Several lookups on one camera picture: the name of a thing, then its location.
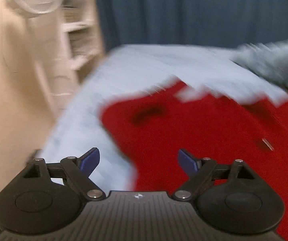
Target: gray gripper base plate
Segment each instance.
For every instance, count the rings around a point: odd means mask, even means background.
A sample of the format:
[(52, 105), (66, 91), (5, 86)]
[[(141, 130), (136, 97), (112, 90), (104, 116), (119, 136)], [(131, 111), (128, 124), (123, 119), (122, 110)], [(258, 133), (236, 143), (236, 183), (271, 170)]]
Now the gray gripper base plate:
[(220, 232), (198, 217), (192, 205), (166, 192), (112, 191), (86, 204), (71, 224), (52, 233), (23, 236), (7, 231), (0, 241), (282, 241), (274, 232), (235, 236)]

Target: curtain fold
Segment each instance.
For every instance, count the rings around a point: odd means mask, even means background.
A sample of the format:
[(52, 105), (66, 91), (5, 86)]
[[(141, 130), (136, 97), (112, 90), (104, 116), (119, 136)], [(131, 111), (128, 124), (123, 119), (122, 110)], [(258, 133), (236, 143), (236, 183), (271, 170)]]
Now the curtain fold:
[(106, 50), (122, 44), (234, 48), (288, 39), (288, 0), (96, 0)]

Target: white sheet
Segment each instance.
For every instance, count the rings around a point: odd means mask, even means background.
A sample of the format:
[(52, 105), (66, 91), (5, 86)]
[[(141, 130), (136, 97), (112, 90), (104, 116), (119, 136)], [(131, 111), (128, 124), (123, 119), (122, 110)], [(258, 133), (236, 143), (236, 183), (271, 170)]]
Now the white sheet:
[(41, 157), (59, 162), (97, 147), (101, 160), (90, 178), (106, 193), (129, 190), (134, 168), (120, 155), (97, 118), (99, 106), (112, 97), (145, 90), (176, 75), (194, 88), (206, 85), (240, 103), (252, 101), (259, 92), (265, 92), (276, 105), (288, 99), (280, 88), (229, 60), (234, 53), (200, 46), (128, 45), (114, 50), (84, 82)]

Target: red fabric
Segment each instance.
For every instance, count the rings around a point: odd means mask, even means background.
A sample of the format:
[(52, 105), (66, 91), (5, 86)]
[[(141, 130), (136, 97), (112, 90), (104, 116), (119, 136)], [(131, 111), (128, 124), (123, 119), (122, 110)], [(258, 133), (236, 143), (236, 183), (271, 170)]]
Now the red fabric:
[[(241, 106), (207, 95), (182, 103), (174, 93), (179, 81), (152, 96), (115, 102), (102, 123), (138, 171), (136, 191), (172, 193), (188, 178), (177, 162), (187, 149), (218, 163), (245, 160), (283, 198), (285, 216), (278, 233), (288, 240), (288, 102), (276, 108), (268, 99)], [(273, 146), (264, 146), (265, 138)]]

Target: white fan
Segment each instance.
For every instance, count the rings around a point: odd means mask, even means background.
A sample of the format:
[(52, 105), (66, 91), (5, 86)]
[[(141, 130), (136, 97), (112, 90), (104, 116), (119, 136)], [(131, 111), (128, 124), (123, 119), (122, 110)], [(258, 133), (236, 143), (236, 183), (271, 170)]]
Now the white fan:
[(57, 115), (57, 108), (51, 94), (45, 70), (41, 64), (41, 59), (38, 57), (38, 48), (36, 39), (34, 38), (33, 25), (30, 18), (38, 17), (39, 15), (51, 13), (55, 11), (62, 3), (62, 0), (5, 0), (8, 8), (11, 8), (16, 13), (23, 16), (26, 20), (26, 27), (30, 34), (31, 54), (34, 59), (35, 72), (39, 80), (44, 96), (54, 115)]

